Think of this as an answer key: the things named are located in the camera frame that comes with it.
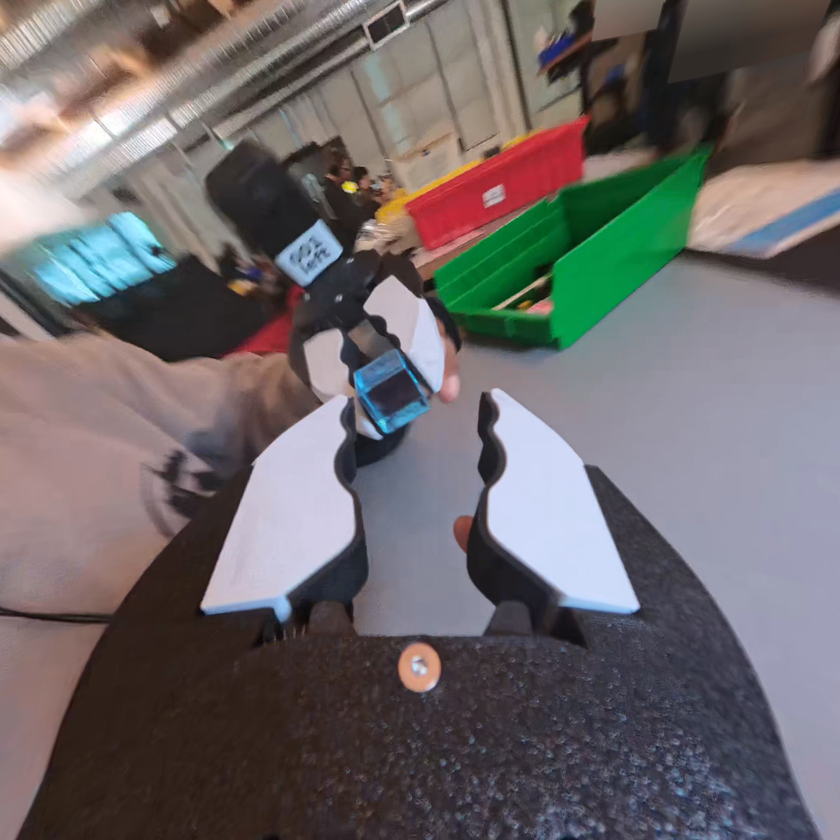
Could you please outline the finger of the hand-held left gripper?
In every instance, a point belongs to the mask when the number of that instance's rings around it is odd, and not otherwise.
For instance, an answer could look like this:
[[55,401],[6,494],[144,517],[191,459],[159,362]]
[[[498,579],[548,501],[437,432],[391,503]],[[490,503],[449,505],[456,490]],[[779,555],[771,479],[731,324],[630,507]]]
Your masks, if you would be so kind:
[[347,396],[353,403],[358,434],[382,441],[383,434],[372,422],[356,395],[354,374],[373,358],[353,338],[338,328],[318,332],[303,343],[310,389],[321,403]]
[[448,399],[448,337],[429,302],[396,275],[386,276],[363,304],[363,353],[396,350],[426,392]]

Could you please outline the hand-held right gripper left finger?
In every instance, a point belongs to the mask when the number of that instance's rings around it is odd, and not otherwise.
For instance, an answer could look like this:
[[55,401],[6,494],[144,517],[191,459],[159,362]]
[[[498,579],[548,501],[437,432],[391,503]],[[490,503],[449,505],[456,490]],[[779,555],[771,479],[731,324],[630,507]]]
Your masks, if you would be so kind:
[[351,614],[368,580],[354,404],[334,397],[255,460],[200,603],[206,616],[271,611],[279,623],[321,602]]

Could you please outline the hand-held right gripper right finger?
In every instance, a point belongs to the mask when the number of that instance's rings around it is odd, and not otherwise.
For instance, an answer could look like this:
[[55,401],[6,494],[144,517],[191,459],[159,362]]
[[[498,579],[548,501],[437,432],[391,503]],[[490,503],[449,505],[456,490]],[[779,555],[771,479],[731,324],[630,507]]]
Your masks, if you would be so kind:
[[583,459],[504,391],[479,399],[484,483],[470,526],[467,571],[493,605],[531,616],[560,608],[633,615],[634,587]]

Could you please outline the small clear cube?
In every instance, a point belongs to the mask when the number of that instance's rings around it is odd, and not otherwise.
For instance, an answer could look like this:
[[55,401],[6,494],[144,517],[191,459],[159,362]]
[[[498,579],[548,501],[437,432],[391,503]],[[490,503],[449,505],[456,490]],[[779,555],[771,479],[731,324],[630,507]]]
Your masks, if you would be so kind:
[[392,435],[429,411],[431,397],[422,377],[401,350],[390,350],[353,373],[364,413],[383,436]]

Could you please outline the green plastic bin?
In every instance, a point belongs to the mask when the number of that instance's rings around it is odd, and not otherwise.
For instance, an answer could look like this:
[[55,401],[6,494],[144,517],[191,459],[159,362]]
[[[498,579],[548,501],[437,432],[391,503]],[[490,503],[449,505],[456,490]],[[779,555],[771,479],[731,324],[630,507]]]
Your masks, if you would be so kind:
[[435,272],[471,334],[565,350],[686,246],[709,145],[542,200]]

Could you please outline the person's left hand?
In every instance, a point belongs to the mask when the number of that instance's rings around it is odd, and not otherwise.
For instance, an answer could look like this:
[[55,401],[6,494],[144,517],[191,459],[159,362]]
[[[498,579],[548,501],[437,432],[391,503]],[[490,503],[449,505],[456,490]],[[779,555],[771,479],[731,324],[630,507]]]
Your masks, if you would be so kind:
[[459,358],[455,345],[444,341],[444,377],[437,398],[444,404],[453,403],[460,393]]

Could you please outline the red plastic case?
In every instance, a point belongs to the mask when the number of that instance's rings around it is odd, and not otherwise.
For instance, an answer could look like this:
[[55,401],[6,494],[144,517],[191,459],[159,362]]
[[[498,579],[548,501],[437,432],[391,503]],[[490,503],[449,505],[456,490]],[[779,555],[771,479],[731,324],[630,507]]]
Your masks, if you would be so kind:
[[293,328],[293,315],[301,300],[302,289],[288,288],[283,296],[276,295],[266,300],[268,320],[253,335],[227,353],[230,359],[242,354],[267,356],[287,354]]

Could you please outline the large black panel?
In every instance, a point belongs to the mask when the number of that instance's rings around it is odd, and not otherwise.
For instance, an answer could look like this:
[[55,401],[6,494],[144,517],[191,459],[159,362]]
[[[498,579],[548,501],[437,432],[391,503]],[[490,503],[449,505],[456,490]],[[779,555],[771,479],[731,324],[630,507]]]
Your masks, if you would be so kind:
[[136,286],[76,305],[73,314],[165,362],[223,358],[270,318],[265,303],[238,294],[194,256]]

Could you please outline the red basket yellow rim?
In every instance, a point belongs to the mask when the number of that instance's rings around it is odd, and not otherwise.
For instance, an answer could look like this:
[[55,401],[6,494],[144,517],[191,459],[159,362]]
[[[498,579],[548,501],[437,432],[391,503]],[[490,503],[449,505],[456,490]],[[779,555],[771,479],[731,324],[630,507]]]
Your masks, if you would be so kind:
[[578,182],[588,116],[515,143],[406,204],[425,249],[434,250]]

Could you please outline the person's beige sweatshirt torso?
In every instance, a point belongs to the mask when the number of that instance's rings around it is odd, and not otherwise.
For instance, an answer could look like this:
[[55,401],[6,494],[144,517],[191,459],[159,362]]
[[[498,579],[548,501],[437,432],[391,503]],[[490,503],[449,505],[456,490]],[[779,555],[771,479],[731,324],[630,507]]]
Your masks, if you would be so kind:
[[[167,435],[2,417],[1,596],[17,613],[115,613],[218,487]],[[2,617],[1,823],[15,838],[103,628]]]

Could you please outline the printed paper sheet blue patch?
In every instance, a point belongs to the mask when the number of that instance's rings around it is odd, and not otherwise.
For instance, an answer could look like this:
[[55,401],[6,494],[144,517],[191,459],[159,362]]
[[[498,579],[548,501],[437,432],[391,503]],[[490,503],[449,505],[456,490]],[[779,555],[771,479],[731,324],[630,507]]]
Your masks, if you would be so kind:
[[686,247],[771,259],[838,225],[838,160],[743,165],[701,187]]

